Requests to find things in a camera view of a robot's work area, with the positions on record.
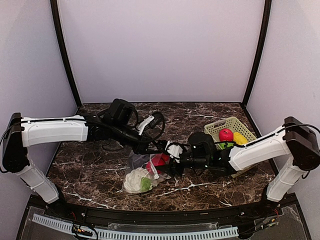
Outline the red fake round fruit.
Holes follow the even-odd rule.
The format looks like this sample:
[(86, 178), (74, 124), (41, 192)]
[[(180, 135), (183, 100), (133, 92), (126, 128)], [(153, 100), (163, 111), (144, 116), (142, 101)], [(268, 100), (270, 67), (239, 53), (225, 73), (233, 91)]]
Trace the red fake round fruit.
[(157, 170), (156, 166), (153, 164), (152, 161), (149, 161), (147, 164), (146, 164), (146, 169), (148, 170), (148, 172), (151, 174), (151, 175), (158, 175), (160, 172)]

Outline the red fake apple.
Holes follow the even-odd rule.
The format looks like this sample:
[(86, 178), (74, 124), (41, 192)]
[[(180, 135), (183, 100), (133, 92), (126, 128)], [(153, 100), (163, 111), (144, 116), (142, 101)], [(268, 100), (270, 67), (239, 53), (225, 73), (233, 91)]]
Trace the red fake apple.
[(169, 163), (170, 161), (170, 156), (163, 154), (163, 153), (159, 153), (156, 154), (152, 159), (151, 159), (153, 165), (156, 166), (163, 166)]

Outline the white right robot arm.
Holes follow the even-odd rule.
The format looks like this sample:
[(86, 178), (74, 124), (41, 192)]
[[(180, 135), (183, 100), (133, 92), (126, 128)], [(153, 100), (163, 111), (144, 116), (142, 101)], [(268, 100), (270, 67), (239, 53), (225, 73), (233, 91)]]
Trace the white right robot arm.
[(189, 136), (188, 145), (170, 141), (166, 144), (164, 150), (171, 158), (168, 173), (175, 176), (181, 175), (184, 169), (202, 169), (216, 176), (229, 176), (265, 160), (285, 156), (285, 165), (266, 187), (264, 199), (255, 205), (255, 213), (266, 217), (274, 210), (274, 202), (279, 202), (303, 175), (320, 165), (319, 132), (317, 127), (289, 116), (269, 134), (224, 149), (217, 149), (218, 143), (209, 134), (195, 132)]

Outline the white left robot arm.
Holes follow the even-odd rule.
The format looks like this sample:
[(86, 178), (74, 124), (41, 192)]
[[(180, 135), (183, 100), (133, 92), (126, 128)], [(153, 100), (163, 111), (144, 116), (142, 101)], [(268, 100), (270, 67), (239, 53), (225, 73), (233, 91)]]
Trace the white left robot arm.
[(17, 175), (31, 190), (36, 192), (60, 218), (67, 218), (70, 206), (63, 201), (63, 194), (45, 174), (29, 159), (28, 148), (57, 142), (96, 142), (114, 140), (129, 146), (136, 154), (151, 152), (149, 145), (164, 132), (151, 137), (146, 134), (158, 124), (165, 124), (159, 111), (144, 120), (139, 119), (136, 107), (116, 98), (109, 108), (98, 113), (86, 113), (68, 117), (30, 118), (13, 113), (3, 133), (0, 172)]

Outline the clear zip top bag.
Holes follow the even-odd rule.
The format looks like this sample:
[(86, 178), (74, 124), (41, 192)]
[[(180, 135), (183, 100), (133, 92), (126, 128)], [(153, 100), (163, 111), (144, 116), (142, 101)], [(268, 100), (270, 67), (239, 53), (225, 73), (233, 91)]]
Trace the clear zip top bag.
[(157, 167), (166, 166), (170, 157), (163, 154), (136, 154), (130, 152), (122, 189), (127, 194), (137, 195), (151, 191), (159, 183), (171, 178)]

